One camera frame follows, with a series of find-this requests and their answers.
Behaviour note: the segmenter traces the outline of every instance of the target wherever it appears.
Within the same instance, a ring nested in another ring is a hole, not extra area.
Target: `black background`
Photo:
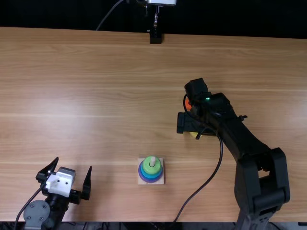
[[[0,0],[0,26],[94,30],[117,0]],[[307,0],[177,0],[163,33],[307,38]],[[146,32],[145,8],[118,5],[101,30]]]

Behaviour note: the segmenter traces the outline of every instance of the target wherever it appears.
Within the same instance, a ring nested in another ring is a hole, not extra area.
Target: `wooden base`
[[[138,158],[139,164],[138,164],[138,169],[139,169],[139,165],[141,164],[141,162],[144,160],[145,158]],[[138,184],[164,184],[164,164],[163,164],[163,158],[159,158],[161,165],[163,166],[163,171],[162,171],[162,176],[159,180],[157,180],[156,182],[153,183],[148,183],[145,182],[144,180],[142,180],[139,176],[139,171],[137,172],[138,174]]]

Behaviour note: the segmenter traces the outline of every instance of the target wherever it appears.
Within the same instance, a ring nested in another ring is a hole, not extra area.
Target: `green ring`
[[[161,162],[159,160],[159,158],[155,157],[155,165],[154,167],[151,167],[149,165],[150,160],[153,156],[150,157],[146,157],[145,160],[143,160],[143,164],[142,167],[144,169],[144,171],[150,175],[156,174],[161,170]]]

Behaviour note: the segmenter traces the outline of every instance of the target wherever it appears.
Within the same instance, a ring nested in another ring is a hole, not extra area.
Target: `purple ring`
[[[147,182],[147,183],[154,183],[154,182],[158,181],[158,180],[161,178],[161,176],[163,175],[163,170],[162,170],[161,174],[160,174],[156,179],[148,179],[148,178],[146,178],[146,177],[142,174],[142,172],[141,172],[141,166],[142,166],[142,163],[139,165],[139,176],[140,176],[140,178],[141,178],[143,181],[145,181],[145,182]]]

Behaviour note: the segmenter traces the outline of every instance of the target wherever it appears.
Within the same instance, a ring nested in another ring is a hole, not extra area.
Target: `blue ring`
[[[150,175],[150,174],[148,174],[148,173],[146,173],[146,172],[144,171],[143,167],[141,167],[141,172],[142,172],[143,176],[146,177],[146,178],[148,178],[148,179],[155,179],[155,178],[157,178],[158,176],[160,176],[160,174],[162,173],[162,171],[163,171],[163,168],[161,167],[161,169],[160,169],[160,171],[159,171],[158,173],[153,174],[153,175]]]
[[[160,176],[158,176],[156,179],[147,179],[146,177],[144,177],[144,176],[142,175],[141,167],[142,167],[142,164],[139,165],[139,170],[138,170],[138,171],[139,171],[139,176],[140,176],[140,178],[141,178],[143,181],[145,181],[145,182],[147,182],[147,183],[154,183],[154,182],[160,180],[160,178],[161,178],[162,175],[163,175],[163,173],[161,173]]]

